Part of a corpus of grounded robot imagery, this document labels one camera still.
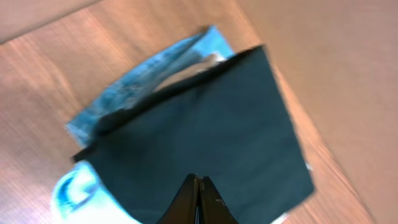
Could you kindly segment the black t-shirt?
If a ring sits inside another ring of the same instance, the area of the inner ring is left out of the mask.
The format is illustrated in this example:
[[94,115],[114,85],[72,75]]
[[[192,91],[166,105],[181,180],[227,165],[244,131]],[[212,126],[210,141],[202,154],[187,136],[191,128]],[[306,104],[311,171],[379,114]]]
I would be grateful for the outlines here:
[[188,174],[209,177],[239,223],[270,223],[314,190],[260,46],[107,115],[74,160],[143,223]]

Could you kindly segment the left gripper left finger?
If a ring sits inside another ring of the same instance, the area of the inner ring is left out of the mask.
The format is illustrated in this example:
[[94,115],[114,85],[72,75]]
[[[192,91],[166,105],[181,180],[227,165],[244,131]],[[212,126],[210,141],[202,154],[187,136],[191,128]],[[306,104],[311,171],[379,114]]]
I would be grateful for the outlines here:
[[196,224],[199,178],[188,174],[157,224]]

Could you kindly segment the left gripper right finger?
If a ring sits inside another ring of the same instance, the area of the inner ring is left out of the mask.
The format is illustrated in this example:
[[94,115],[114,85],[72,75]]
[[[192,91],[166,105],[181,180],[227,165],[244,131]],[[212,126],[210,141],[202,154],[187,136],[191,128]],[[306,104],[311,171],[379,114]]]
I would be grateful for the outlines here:
[[199,197],[199,224],[238,224],[209,177],[199,180]]

